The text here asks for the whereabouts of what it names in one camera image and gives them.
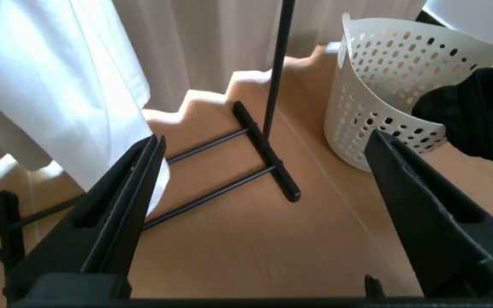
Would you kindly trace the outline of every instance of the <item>tile floor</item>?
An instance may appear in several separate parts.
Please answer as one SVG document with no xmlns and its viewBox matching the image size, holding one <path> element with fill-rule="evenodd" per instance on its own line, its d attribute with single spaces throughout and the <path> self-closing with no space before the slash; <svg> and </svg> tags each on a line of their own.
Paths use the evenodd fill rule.
<svg viewBox="0 0 493 308">
<path fill-rule="evenodd" d="M 300 202 L 289 204 L 264 175 L 145 232 L 129 276 L 134 297 L 362 295 L 364 274 L 381 279 L 389 295 L 420 295 L 372 176 L 343 163 L 324 139 L 335 55 L 319 52 L 289 63 L 271 144 L 301 188 Z M 265 89 L 252 82 L 234 84 L 229 102 L 241 100 L 261 123 Z M 180 124 L 149 122 L 167 137 L 171 156 L 238 128 L 230 107 L 196 101 Z M 449 145 L 426 159 L 493 215 L 493 163 Z M 246 136 L 176 163 L 153 215 L 261 166 Z M 81 193 L 65 173 L 29 172 L 9 160 L 0 162 L 2 189 L 18 193 L 22 215 Z M 62 215 L 24 229 L 28 251 Z M 0 265 L 0 306 L 2 287 Z"/>
</svg>

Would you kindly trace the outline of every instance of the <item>white wall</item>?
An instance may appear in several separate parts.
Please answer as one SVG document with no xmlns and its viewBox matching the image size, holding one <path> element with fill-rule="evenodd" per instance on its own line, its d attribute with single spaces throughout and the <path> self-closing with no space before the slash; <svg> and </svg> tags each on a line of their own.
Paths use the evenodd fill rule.
<svg viewBox="0 0 493 308">
<path fill-rule="evenodd" d="M 447 27 L 493 44 L 493 0 L 428 0 L 424 10 Z"/>
</svg>

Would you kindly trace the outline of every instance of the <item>perforated basket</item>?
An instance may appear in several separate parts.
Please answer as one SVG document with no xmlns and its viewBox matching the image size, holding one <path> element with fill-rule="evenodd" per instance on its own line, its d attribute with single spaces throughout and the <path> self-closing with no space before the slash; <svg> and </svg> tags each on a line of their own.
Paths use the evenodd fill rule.
<svg viewBox="0 0 493 308">
<path fill-rule="evenodd" d="M 344 36 L 324 134 L 346 163 L 370 171 L 371 131 L 393 134 L 424 155 L 446 142 L 442 124 L 411 116 L 419 96 L 493 66 L 493 44 L 414 21 L 342 18 Z"/>
</svg>

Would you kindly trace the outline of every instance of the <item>black cloth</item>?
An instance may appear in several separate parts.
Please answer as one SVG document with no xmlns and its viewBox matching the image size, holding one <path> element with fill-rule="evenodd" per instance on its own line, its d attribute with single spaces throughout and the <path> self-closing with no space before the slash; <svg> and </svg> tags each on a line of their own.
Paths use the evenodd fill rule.
<svg viewBox="0 0 493 308">
<path fill-rule="evenodd" d="M 412 115 L 444 124 L 458 150 L 493 161 L 493 68 L 477 69 L 457 86 L 427 92 Z"/>
</svg>

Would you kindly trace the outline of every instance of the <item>white cloth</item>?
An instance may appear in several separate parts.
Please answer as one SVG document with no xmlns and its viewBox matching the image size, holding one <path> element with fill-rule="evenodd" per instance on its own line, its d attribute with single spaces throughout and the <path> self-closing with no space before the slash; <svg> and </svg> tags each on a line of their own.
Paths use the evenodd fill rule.
<svg viewBox="0 0 493 308">
<path fill-rule="evenodd" d="M 87 191 L 151 135 L 149 97 L 110 0 L 0 0 L 0 158 L 29 169 L 52 158 Z M 165 162 L 151 210 L 168 181 Z"/>
</svg>

